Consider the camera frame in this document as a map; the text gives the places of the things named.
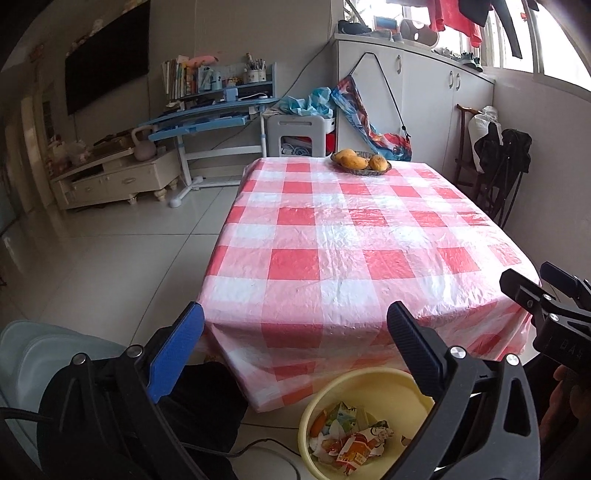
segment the black cable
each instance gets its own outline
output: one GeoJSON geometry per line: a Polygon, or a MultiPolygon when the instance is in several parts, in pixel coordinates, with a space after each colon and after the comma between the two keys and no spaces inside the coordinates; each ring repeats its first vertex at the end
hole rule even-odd
{"type": "Polygon", "coordinates": [[[302,68],[302,70],[301,70],[300,74],[299,74],[299,75],[298,75],[298,76],[295,78],[294,82],[293,82],[293,83],[291,84],[291,86],[290,86],[290,87],[287,89],[287,91],[286,91],[286,92],[283,94],[283,96],[287,95],[287,94],[290,92],[290,90],[291,90],[291,89],[294,87],[294,85],[295,85],[295,84],[297,83],[297,81],[300,79],[300,77],[302,76],[302,74],[303,74],[303,73],[306,71],[306,68],[308,68],[308,67],[309,67],[309,65],[310,65],[310,63],[312,63],[312,62],[313,62],[313,61],[316,59],[316,57],[317,57],[318,55],[320,55],[320,54],[321,54],[321,53],[324,51],[324,49],[325,49],[325,48],[326,48],[326,47],[329,45],[329,43],[330,43],[330,39],[328,40],[328,42],[326,42],[326,43],[324,44],[324,46],[323,46],[323,47],[320,49],[320,51],[319,51],[319,52],[318,52],[316,55],[314,55],[314,56],[313,56],[313,57],[312,57],[312,58],[311,58],[311,59],[308,61],[308,63],[306,63],[306,65],[304,65],[304,68],[302,68]]]}
{"type": "Polygon", "coordinates": [[[280,429],[280,430],[299,430],[299,427],[276,427],[276,426],[269,426],[269,425],[260,425],[258,423],[248,423],[243,421],[240,425],[248,425],[249,427],[261,427],[264,429],[280,429]]]}
{"type": "Polygon", "coordinates": [[[28,410],[21,410],[20,408],[0,407],[0,419],[9,420],[28,420],[40,423],[51,423],[53,419],[45,415],[39,415],[28,410]]]}
{"type": "Polygon", "coordinates": [[[239,451],[237,451],[235,453],[218,452],[217,450],[210,450],[209,448],[198,447],[197,445],[193,445],[191,443],[181,442],[181,445],[183,445],[185,448],[188,448],[190,450],[196,450],[196,451],[202,452],[202,453],[210,453],[211,455],[217,455],[217,456],[225,457],[225,458],[238,458],[238,457],[242,456],[244,453],[246,453],[251,447],[254,447],[255,445],[257,445],[259,443],[262,443],[262,442],[274,442],[277,445],[282,446],[285,450],[289,450],[294,455],[297,455],[298,457],[301,457],[301,455],[299,453],[297,453],[296,451],[290,449],[288,446],[282,444],[279,440],[275,440],[275,439],[259,439],[259,440],[255,440],[254,442],[251,442],[248,445],[246,445],[242,450],[239,450],[239,451]]]}

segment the wicker basket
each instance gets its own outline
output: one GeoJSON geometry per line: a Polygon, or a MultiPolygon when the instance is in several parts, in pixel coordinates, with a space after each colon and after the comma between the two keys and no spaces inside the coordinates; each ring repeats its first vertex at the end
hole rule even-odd
{"type": "MultiPolygon", "coordinates": [[[[369,153],[369,152],[355,152],[355,153],[357,153],[357,155],[360,156],[360,157],[367,158],[368,160],[375,155],[375,153],[369,153]]],[[[386,168],[386,170],[384,170],[384,171],[375,171],[375,170],[372,170],[369,167],[366,167],[363,170],[355,170],[354,168],[344,167],[339,162],[337,162],[335,160],[335,154],[332,154],[330,156],[330,159],[341,170],[343,170],[343,171],[345,171],[347,173],[351,173],[353,175],[361,175],[362,177],[377,177],[379,175],[384,175],[384,173],[392,170],[392,164],[390,162],[388,162],[388,168],[386,168]]]]}

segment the candy wrapper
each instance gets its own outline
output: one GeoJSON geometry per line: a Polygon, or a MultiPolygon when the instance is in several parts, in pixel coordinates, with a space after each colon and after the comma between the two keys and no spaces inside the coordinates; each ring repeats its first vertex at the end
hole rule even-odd
{"type": "Polygon", "coordinates": [[[384,452],[384,442],[395,432],[386,421],[379,421],[370,428],[349,436],[336,459],[336,466],[344,467],[345,475],[350,475],[362,466],[371,456],[384,452]]]}
{"type": "Polygon", "coordinates": [[[331,435],[333,438],[343,438],[354,431],[357,419],[357,409],[349,408],[343,402],[332,409],[322,427],[323,435],[331,435]]]}

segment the bag strap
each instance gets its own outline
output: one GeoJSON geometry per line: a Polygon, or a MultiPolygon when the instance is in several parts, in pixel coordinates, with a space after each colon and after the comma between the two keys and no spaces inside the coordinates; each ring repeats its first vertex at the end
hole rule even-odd
{"type": "Polygon", "coordinates": [[[407,140],[410,140],[410,135],[408,134],[408,132],[406,130],[406,126],[404,125],[404,120],[402,120],[402,115],[400,114],[400,110],[398,109],[398,104],[396,103],[396,99],[394,98],[394,94],[392,93],[392,89],[390,88],[390,83],[388,83],[388,79],[386,78],[386,74],[384,73],[384,69],[382,68],[382,64],[379,62],[378,56],[372,51],[365,52],[363,55],[361,55],[359,60],[357,60],[357,63],[355,64],[353,69],[349,72],[349,75],[350,76],[353,75],[353,72],[357,69],[357,67],[359,66],[359,63],[361,63],[361,60],[363,60],[363,58],[366,55],[373,55],[375,58],[375,61],[378,62],[379,71],[382,72],[382,77],[384,77],[384,81],[386,82],[386,85],[388,86],[388,91],[390,92],[390,97],[392,97],[392,101],[394,102],[394,106],[396,107],[396,112],[398,113],[400,123],[402,124],[402,131],[404,131],[404,136],[406,137],[407,140]]]}

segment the blue gripper pad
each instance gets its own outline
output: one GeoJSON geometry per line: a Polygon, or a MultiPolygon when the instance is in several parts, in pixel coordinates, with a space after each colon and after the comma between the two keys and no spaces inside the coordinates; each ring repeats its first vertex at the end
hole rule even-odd
{"type": "Polygon", "coordinates": [[[437,401],[444,391],[447,345],[435,330],[421,327],[401,301],[390,305],[386,319],[414,381],[423,395],[437,401]]]}
{"type": "Polygon", "coordinates": [[[200,304],[191,302],[173,332],[150,363],[148,396],[156,404],[169,395],[203,333],[205,315],[200,304]]]}

